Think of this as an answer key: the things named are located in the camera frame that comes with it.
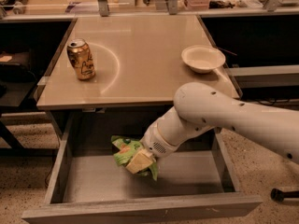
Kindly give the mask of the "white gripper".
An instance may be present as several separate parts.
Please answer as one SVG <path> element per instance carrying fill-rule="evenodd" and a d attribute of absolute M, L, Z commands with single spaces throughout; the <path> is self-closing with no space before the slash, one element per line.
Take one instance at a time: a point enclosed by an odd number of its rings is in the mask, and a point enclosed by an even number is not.
<path fill-rule="evenodd" d="M 138 150 L 125 166 L 132 174 L 149 168 L 155 162 L 153 156 L 157 158 L 167 157 L 178 149 L 178 146 L 172 146 L 163 139 L 158 130 L 157 121 L 148 127 L 141 138 L 141 143 L 145 149 Z"/>

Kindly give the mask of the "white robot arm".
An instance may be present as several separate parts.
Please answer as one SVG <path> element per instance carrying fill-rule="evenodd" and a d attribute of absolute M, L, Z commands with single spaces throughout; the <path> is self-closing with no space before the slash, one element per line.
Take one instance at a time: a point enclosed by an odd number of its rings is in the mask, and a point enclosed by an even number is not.
<path fill-rule="evenodd" d="M 281 157 L 299 163 L 299 112 L 236 100 L 202 83 L 187 83 L 173 106 L 156 119 L 141 139 L 143 147 L 126 169 L 135 174 L 167 157 L 185 141 L 213 128 L 238 133 Z"/>

